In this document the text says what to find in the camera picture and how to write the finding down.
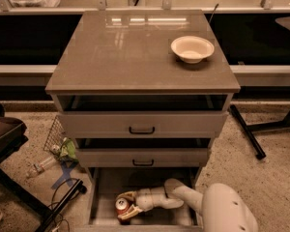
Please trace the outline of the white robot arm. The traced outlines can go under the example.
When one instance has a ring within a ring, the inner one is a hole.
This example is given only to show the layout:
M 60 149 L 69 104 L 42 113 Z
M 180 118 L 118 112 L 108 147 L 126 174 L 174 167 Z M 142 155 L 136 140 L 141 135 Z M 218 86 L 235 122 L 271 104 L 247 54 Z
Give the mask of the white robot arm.
M 156 207 L 177 209 L 184 204 L 202 217 L 205 232 L 258 232 L 255 216 L 231 187 L 216 183 L 204 193 L 171 178 L 163 187 L 127 191 L 116 197 L 120 221 L 127 221 Z

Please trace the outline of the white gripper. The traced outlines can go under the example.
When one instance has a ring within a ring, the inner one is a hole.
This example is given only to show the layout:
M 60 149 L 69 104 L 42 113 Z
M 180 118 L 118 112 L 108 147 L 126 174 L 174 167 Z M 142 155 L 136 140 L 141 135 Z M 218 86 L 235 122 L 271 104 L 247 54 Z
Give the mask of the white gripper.
M 129 220 L 142 212 L 147 212 L 154 208 L 152 193 L 149 188 L 120 193 L 117 199 L 120 198 L 125 198 L 129 202 L 135 201 L 136 206 L 131 205 L 127 209 L 120 211 L 117 216 L 119 220 Z

